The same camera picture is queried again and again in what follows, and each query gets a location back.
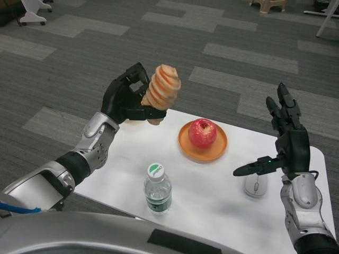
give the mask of round plate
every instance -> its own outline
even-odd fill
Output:
[[[218,133],[215,142],[208,148],[198,148],[195,147],[189,139],[189,127],[192,122],[185,124],[179,132],[179,144],[181,149],[186,155],[199,161],[212,161],[218,159],[226,151],[228,144],[228,139],[223,129],[216,125]]]

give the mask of apple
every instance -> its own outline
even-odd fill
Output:
[[[214,143],[216,138],[217,127],[208,119],[197,119],[189,127],[189,139],[196,147],[207,148]]]

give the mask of white table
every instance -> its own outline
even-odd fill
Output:
[[[268,175],[263,199],[243,192],[243,177],[233,170],[262,156],[275,157],[275,137],[216,122],[229,139],[217,161],[199,164],[180,150],[180,128],[197,116],[168,110],[159,126],[147,121],[121,125],[106,165],[76,187],[75,193],[144,220],[195,234],[246,254],[295,253],[284,225],[280,200],[282,172]],[[152,214],[143,184],[149,164],[160,162],[173,184],[173,204],[165,215]],[[323,194],[323,218],[335,234],[323,154],[311,147],[311,170]]]
[[[337,10],[339,6],[339,0],[332,0],[326,10],[327,13],[327,17],[325,19],[325,21],[323,22],[323,24],[321,25],[319,31],[316,34],[316,37],[320,37],[321,34],[323,33],[323,30],[325,29],[326,23],[331,19],[331,17],[339,17],[339,15],[334,15],[333,13]]]
[[[327,9],[323,10],[324,12],[312,12],[312,11],[304,11],[305,14],[313,14],[313,15],[318,15],[318,16],[328,16],[331,9],[335,5],[336,0],[330,0],[329,5]]]

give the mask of water bottle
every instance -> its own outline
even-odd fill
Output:
[[[164,214],[172,204],[172,184],[165,174],[164,166],[151,164],[144,182],[147,205],[153,213]]]

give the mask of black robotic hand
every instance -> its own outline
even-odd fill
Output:
[[[133,91],[130,85],[138,81],[142,82],[142,86],[137,91]],[[133,65],[109,85],[103,97],[101,112],[109,116],[117,124],[126,119],[164,118],[166,111],[160,111],[151,106],[141,106],[141,100],[148,88],[148,84],[149,78],[142,64]]]
[[[285,174],[309,171],[310,148],[305,127],[300,124],[301,115],[298,103],[292,98],[286,86],[280,83],[278,97],[281,108],[271,97],[267,97],[266,105],[273,116],[272,126],[279,132],[275,147],[278,156],[259,158],[258,161],[244,165],[233,172],[234,176],[246,176],[257,173],[264,175],[282,168]]]

